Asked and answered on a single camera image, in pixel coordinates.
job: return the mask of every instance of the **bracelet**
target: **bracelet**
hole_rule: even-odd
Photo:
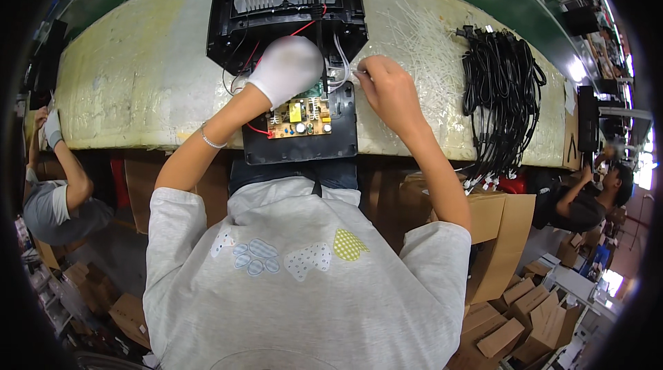
[[[210,141],[210,139],[207,138],[207,136],[205,135],[205,133],[203,133],[203,127],[207,126],[207,122],[208,122],[208,121],[209,121],[209,120],[205,120],[205,121],[203,122],[202,126],[200,126],[200,134],[203,136],[203,140],[205,140],[205,142],[206,142],[207,144],[209,144],[211,147],[214,147],[215,149],[223,149],[223,148],[225,147],[225,145],[227,145],[228,143],[224,143],[224,144],[216,144],[216,143],[212,143],[212,142]]]

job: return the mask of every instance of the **person in black shirt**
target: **person in black shirt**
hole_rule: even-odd
[[[592,179],[591,167],[585,166],[580,182],[568,189],[555,205],[551,225],[570,232],[586,232],[601,224],[614,207],[626,204],[633,193],[633,172],[620,163],[615,163],[603,178],[601,192],[588,185]]]

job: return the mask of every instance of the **hand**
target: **hand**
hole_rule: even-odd
[[[305,37],[279,38],[267,47],[260,64],[249,76],[272,103],[271,110],[310,89],[322,76],[322,54]]]
[[[355,72],[355,76],[371,108],[401,139],[430,129],[412,77],[393,59],[374,55],[362,59],[357,69],[366,72]]]
[[[62,141],[62,133],[60,132],[60,116],[58,109],[54,109],[48,115],[46,123],[44,123],[44,136],[50,148],[55,149],[55,144]]]
[[[48,118],[48,109],[43,106],[35,113],[35,130],[39,130],[42,126],[44,126],[46,118]]]
[[[594,179],[594,173],[592,173],[592,167],[589,165],[586,165],[582,169],[582,176],[580,176],[580,180],[584,183],[589,183]]]

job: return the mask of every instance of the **red wire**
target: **red wire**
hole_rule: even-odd
[[[262,131],[262,130],[258,130],[256,127],[253,127],[253,126],[252,126],[251,124],[249,124],[249,123],[247,123],[247,126],[249,126],[249,128],[252,129],[254,132],[259,132],[259,133],[262,133],[262,134],[267,134],[267,137],[269,137],[269,138],[274,137],[274,133],[264,132],[264,131]]]
[[[326,5],[325,3],[323,3],[322,6],[324,7],[324,10],[322,11],[322,16],[325,16],[325,13],[327,13],[327,5]],[[296,31],[294,31],[293,33],[291,33],[290,36],[297,35],[297,34],[300,33],[301,31],[303,31],[304,29],[306,29],[307,27],[309,27],[310,25],[312,25],[313,22],[315,22],[315,21],[311,21],[311,22],[307,23],[306,25],[302,26],[301,28],[297,29]]]
[[[325,13],[327,13],[327,4],[326,4],[326,3],[323,3],[322,6],[323,6],[323,8],[324,8],[324,9],[322,10],[322,16],[325,16]],[[307,27],[311,26],[314,22],[315,22],[315,21],[311,21],[311,22],[307,23],[306,25],[302,26],[301,28],[299,28],[299,29],[297,29],[296,31],[294,31],[293,33],[291,33],[290,36],[297,35],[298,33],[300,33],[301,31],[303,31],[303,30],[306,29]],[[253,57],[253,54],[255,53],[255,50],[258,48],[258,43],[255,44],[255,48],[253,48],[253,52],[251,52],[251,56],[249,57],[249,59],[244,63],[244,67],[242,67],[242,70],[239,71],[240,74],[242,73],[242,71],[244,71],[244,68],[247,66],[247,64],[248,64],[249,62],[251,62],[251,58]],[[260,57],[260,59],[258,59],[258,63],[255,65],[256,67],[257,67],[258,65],[260,65],[260,61],[261,61],[261,60],[262,60],[262,57]],[[262,134],[267,134],[267,137],[268,137],[268,138],[272,138],[272,137],[274,137],[274,133],[264,132],[264,131],[262,131],[262,130],[258,130],[257,128],[253,127],[253,126],[252,126],[251,124],[249,124],[249,123],[247,123],[247,126],[249,126],[249,128],[252,129],[254,132],[259,132],[259,133],[262,133]]]

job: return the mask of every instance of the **yellow capacitor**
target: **yellow capacitor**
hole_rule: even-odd
[[[290,122],[298,123],[302,121],[302,108],[298,102],[290,103]]]

